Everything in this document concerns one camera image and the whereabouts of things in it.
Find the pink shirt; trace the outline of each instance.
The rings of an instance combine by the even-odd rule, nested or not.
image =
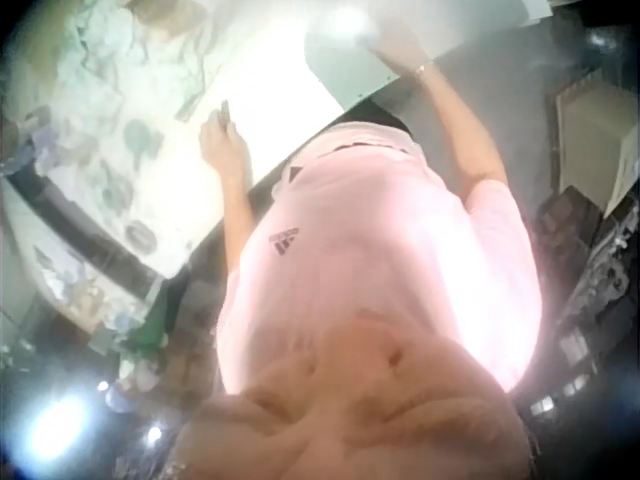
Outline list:
[[[480,182],[463,204],[409,135],[365,123],[323,133],[292,166],[303,168],[292,182],[285,171],[229,276],[217,327],[226,391],[362,311],[455,339],[513,388],[541,299],[507,186]]]

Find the hand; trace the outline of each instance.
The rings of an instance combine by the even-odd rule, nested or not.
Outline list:
[[[247,146],[229,117],[225,101],[200,128],[202,158],[211,165],[223,185],[245,186]]]
[[[418,38],[400,20],[380,21],[378,35],[368,41],[367,47],[398,75],[411,76],[430,61]]]

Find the light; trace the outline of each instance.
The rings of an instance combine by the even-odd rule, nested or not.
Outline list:
[[[85,420],[84,405],[66,398],[46,409],[36,420],[31,447],[43,459],[62,454],[76,439]]]
[[[338,39],[353,40],[371,34],[373,27],[366,12],[353,5],[345,5],[331,16],[329,30]]]
[[[584,388],[584,386],[587,384],[588,380],[589,380],[589,376],[588,375],[580,375],[580,376],[578,376],[573,381],[573,384],[575,385],[576,390],[582,390]]]
[[[158,427],[151,427],[147,432],[147,445],[153,447],[155,443],[162,437],[162,430]]]
[[[531,405],[531,414],[534,416],[538,416],[541,413],[553,410],[554,407],[555,407],[555,404],[553,403],[553,399],[551,397],[544,397],[539,402],[536,402],[533,405]]]
[[[573,385],[573,382],[567,383],[563,390],[567,397],[571,397],[576,393],[576,387]]]
[[[589,35],[589,41],[596,47],[604,47],[607,44],[607,40],[597,33],[592,33],[591,35]]]
[[[543,412],[548,412],[549,410],[553,410],[553,407],[555,405],[553,404],[553,400],[551,399],[551,397],[544,397],[542,399],[542,411]]]

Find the person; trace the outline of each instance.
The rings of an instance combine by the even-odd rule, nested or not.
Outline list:
[[[532,356],[531,244],[487,130],[413,35],[374,51],[414,75],[450,140],[454,195],[400,128],[333,126],[285,168],[256,226],[233,122],[203,125],[229,269],[225,395],[180,433],[166,478],[523,478],[508,392]]]

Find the wrist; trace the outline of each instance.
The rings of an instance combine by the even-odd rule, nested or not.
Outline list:
[[[224,197],[236,197],[247,193],[247,184],[243,175],[220,175],[220,186]]]

